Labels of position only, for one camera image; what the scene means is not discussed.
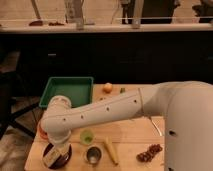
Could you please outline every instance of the metal cup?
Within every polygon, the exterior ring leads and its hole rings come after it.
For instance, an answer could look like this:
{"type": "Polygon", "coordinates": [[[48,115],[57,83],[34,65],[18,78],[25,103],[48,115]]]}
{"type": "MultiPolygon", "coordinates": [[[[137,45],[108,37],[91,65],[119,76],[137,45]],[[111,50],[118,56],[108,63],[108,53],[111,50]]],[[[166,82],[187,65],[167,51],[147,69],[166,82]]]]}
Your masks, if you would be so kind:
{"type": "Polygon", "coordinates": [[[86,152],[86,159],[92,165],[98,164],[101,159],[101,150],[98,147],[91,147],[86,152]]]}

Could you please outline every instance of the floor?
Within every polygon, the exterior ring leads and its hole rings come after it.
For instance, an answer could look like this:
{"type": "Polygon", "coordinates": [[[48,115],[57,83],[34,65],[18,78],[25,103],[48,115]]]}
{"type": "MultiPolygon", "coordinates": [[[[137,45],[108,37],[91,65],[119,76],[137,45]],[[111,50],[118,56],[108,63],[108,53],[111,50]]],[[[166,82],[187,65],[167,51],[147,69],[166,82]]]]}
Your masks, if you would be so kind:
{"type": "MultiPolygon", "coordinates": [[[[38,97],[31,97],[30,102],[38,101],[38,97]]],[[[18,98],[12,110],[16,111],[29,104],[29,98],[18,98]]],[[[17,119],[19,123],[36,132],[36,125],[42,115],[42,110],[35,108],[33,111],[17,119]]],[[[0,140],[0,171],[22,171],[31,148],[33,138],[25,133],[8,127],[0,140]]]]}

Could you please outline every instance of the wall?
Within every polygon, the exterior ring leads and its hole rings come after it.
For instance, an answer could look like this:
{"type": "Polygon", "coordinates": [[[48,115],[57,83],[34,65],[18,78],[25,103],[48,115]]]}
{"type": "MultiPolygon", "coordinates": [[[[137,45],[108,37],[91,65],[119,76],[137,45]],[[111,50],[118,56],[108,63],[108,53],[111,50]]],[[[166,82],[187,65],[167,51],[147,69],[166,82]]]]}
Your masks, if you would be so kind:
{"type": "MultiPolygon", "coordinates": [[[[55,19],[59,22],[65,21],[65,6],[63,0],[36,0],[42,19],[55,19]]],[[[181,6],[175,10],[173,22],[197,22],[195,12],[192,10],[194,4],[199,4],[199,0],[181,0],[181,6]]],[[[84,15],[86,19],[98,24],[120,23],[121,6],[119,0],[84,0],[84,15]]],[[[18,26],[26,24],[29,20],[35,20],[31,0],[0,0],[0,20],[13,20],[6,22],[7,26],[18,26]]]]}

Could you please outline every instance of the chair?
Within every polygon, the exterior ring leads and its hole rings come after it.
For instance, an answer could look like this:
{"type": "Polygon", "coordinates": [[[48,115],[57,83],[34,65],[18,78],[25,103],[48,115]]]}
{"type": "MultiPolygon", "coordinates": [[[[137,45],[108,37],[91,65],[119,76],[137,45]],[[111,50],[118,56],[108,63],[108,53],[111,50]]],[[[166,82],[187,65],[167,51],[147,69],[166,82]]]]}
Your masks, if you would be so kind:
{"type": "Polygon", "coordinates": [[[194,5],[192,9],[201,17],[199,23],[209,23],[213,20],[213,0],[200,0],[201,5],[194,5]]]}
{"type": "Polygon", "coordinates": [[[12,113],[12,101],[14,101],[12,100],[13,87],[15,80],[17,80],[17,73],[15,71],[3,73],[3,70],[4,69],[0,67],[0,140],[9,125],[34,137],[35,133],[18,123],[16,118],[38,107],[38,102],[12,113]]]}

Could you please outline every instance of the small green object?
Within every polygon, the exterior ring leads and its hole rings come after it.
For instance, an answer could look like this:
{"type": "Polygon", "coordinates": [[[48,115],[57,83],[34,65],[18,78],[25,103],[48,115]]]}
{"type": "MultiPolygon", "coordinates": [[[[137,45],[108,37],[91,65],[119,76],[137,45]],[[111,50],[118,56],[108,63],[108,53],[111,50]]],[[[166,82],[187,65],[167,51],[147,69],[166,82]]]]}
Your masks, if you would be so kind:
{"type": "Polygon", "coordinates": [[[126,89],[124,87],[121,88],[120,93],[124,93],[126,89]]]}
{"type": "Polygon", "coordinates": [[[93,138],[94,138],[94,134],[92,133],[92,131],[84,130],[83,132],[81,132],[80,141],[82,144],[84,145],[92,144],[93,138]]]}
{"type": "Polygon", "coordinates": [[[50,77],[39,107],[47,108],[53,96],[62,95],[70,99],[72,107],[79,107],[91,103],[93,77],[50,77]]]}

